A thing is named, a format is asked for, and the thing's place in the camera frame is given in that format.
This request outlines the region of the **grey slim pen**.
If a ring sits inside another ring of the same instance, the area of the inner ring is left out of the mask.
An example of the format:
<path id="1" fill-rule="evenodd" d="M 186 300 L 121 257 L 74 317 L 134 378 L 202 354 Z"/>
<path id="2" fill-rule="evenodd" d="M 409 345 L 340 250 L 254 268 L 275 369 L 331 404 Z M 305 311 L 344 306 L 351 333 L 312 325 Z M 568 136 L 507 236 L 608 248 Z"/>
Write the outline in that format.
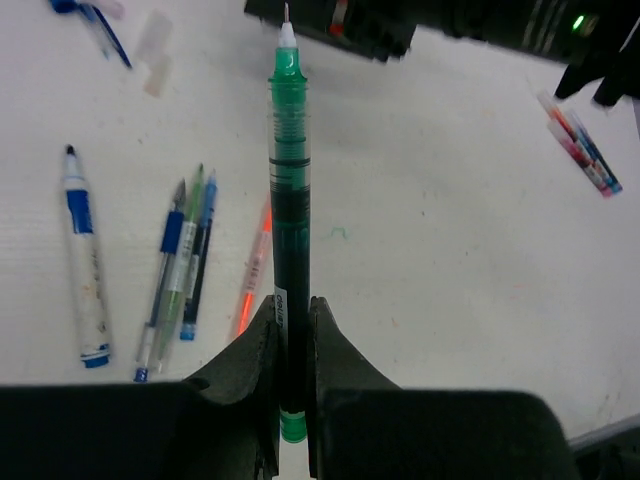
<path id="1" fill-rule="evenodd" d="M 166 364 L 168 350 L 182 308 L 185 285 L 190 269 L 197 223 L 201 213 L 204 189 L 204 166 L 200 163 L 194 174 L 187 197 L 184 220 L 179 236 L 177 252 L 165 288 L 165 312 L 155 341 L 154 367 L 161 372 Z"/>

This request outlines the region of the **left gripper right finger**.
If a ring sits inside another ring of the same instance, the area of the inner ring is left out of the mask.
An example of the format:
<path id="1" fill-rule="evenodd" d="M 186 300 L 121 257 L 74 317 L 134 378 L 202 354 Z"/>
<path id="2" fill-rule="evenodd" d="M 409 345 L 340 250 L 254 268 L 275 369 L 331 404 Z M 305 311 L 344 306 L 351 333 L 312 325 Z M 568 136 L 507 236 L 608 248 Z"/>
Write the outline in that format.
<path id="1" fill-rule="evenodd" d="M 572 479 L 559 420 L 518 391 L 402 389 L 311 301 L 309 470 L 315 479 Z"/>

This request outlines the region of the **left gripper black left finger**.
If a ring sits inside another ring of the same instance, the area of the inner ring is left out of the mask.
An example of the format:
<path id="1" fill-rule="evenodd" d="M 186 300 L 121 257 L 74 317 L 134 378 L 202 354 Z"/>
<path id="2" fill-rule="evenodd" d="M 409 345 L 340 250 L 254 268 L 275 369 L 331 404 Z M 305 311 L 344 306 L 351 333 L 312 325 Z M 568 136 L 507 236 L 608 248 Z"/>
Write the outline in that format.
<path id="1" fill-rule="evenodd" d="M 1 390 L 4 479 L 270 479 L 278 334 L 268 296 L 182 381 Z"/>

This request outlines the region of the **white marker blue label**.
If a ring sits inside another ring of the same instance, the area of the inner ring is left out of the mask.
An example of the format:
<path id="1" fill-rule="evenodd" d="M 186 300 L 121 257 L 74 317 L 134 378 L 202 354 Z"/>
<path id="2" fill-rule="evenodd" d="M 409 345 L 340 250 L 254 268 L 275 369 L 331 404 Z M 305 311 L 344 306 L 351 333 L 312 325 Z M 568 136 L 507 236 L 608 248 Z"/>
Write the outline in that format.
<path id="1" fill-rule="evenodd" d="M 94 369 L 110 361 L 110 334 L 88 182 L 70 144 L 65 147 L 62 192 L 69 221 L 67 246 L 80 361 Z"/>

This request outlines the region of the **blue ballpoint pen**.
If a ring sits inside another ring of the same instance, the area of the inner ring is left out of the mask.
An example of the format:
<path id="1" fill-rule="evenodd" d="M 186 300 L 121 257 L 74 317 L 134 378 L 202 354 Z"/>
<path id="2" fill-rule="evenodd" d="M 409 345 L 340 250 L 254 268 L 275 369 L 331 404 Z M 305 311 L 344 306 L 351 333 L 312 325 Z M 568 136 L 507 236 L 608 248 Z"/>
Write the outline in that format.
<path id="1" fill-rule="evenodd" d="M 172 196 L 160 244 L 160 263 L 149 317 L 143 325 L 138 345 L 133 381 L 146 383 L 149 376 L 149 359 L 156 326 L 159 320 L 163 288 L 169 276 L 169 267 L 176 254 L 186 202 L 186 181 L 181 179 Z"/>

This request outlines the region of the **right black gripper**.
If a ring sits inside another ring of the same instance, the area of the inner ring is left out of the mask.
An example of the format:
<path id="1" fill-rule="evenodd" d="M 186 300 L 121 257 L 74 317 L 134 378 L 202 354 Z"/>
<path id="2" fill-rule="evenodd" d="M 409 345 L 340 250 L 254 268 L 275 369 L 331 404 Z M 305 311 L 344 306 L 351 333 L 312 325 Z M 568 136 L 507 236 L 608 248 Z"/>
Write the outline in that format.
<path id="1" fill-rule="evenodd" d="M 592 82 L 602 107 L 639 97 L 637 1 L 417 1 L 414 22 L 565 65 L 560 100 Z"/>

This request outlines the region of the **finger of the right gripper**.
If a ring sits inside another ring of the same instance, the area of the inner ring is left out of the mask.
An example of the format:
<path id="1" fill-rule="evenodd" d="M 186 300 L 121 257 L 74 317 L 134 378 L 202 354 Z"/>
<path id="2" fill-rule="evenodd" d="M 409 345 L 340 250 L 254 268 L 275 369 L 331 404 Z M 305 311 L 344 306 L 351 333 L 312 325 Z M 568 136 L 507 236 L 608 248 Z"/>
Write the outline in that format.
<path id="1" fill-rule="evenodd" d="M 417 23 L 416 1 L 249 0 L 244 13 L 278 27 L 289 20 L 308 39 L 368 60 L 399 60 Z"/>

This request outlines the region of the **orange clear highlighter pen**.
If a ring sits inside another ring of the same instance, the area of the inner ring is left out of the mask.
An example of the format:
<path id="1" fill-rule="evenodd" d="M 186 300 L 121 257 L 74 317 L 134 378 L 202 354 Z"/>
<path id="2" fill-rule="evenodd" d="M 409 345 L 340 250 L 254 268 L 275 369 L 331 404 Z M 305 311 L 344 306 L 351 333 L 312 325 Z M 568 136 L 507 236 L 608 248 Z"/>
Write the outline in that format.
<path id="1" fill-rule="evenodd" d="M 272 215 L 270 196 L 266 197 L 261 211 L 260 221 L 254 236 L 252 250 L 246 264 L 241 284 L 239 301 L 235 311 L 231 339 L 235 340 L 244 333 L 252 319 L 265 265 L 271 255 Z"/>

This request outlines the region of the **green ink roller pen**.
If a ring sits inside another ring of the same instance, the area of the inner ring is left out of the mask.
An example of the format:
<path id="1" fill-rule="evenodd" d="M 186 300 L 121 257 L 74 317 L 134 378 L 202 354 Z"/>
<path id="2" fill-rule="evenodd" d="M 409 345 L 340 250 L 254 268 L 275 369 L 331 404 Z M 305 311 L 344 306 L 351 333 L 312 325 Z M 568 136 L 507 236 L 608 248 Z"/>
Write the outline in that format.
<path id="1" fill-rule="evenodd" d="M 275 319 L 284 377 L 280 394 L 282 438 L 306 438 L 306 348 L 310 309 L 310 171 L 307 79 L 288 4 L 268 80 L 269 174 Z"/>

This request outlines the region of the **dark blue gel pen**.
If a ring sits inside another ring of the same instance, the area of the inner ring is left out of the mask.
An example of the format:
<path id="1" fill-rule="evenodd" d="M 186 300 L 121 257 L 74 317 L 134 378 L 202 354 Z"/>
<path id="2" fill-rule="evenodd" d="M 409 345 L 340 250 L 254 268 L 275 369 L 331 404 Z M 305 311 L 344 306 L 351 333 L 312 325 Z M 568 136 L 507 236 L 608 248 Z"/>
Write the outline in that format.
<path id="1" fill-rule="evenodd" d="M 217 190 L 216 171 L 212 170 L 204 187 L 201 212 L 190 263 L 190 276 L 187 283 L 184 313 L 179 334 L 179 339 L 182 341 L 193 341 L 196 337 L 198 311 L 215 213 Z"/>

